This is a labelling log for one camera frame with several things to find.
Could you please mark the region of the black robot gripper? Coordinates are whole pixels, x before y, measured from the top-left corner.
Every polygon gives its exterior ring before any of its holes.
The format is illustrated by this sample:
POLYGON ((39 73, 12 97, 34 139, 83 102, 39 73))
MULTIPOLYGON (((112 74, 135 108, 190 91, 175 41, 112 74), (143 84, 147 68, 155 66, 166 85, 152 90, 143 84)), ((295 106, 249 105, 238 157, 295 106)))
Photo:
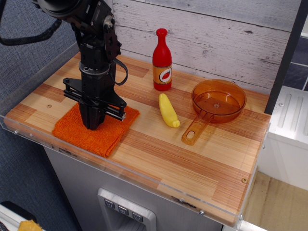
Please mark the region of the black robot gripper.
POLYGON ((126 117, 126 102, 115 92, 116 65, 108 64, 103 69, 94 70, 83 64, 79 65, 81 79, 64 78, 64 95, 79 104, 83 125, 90 130, 96 130, 104 121, 105 116, 111 116, 120 121, 126 117))

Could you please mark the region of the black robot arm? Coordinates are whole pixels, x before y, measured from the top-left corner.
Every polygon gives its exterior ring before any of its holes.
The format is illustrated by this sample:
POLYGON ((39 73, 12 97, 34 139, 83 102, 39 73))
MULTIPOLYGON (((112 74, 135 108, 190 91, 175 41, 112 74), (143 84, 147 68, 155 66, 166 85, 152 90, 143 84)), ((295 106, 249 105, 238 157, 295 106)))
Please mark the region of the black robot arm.
POLYGON ((80 50, 81 79, 65 78, 64 94, 78 102, 84 126, 91 130, 111 116, 124 120, 127 106, 114 86, 123 85, 128 77, 116 81, 116 66, 127 67, 117 59, 121 43, 115 33, 111 8, 103 0, 35 0, 46 14, 68 22, 74 30, 80 50))

